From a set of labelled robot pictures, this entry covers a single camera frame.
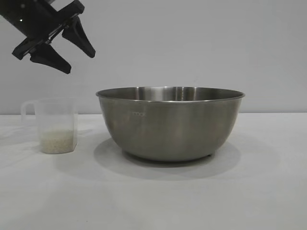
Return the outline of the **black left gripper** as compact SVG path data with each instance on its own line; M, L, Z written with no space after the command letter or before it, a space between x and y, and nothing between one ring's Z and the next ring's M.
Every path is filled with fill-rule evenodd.
M0 15L19 30L26 39L12 52L19 60L31 53L30 61L69 74L71 65L51 45L51 40L62 31L62 37L76 45L88 57L95 57L95 49L88 40L81 21L73 20L84 11L84 5L74 0L55 10L50 0L2 0Z

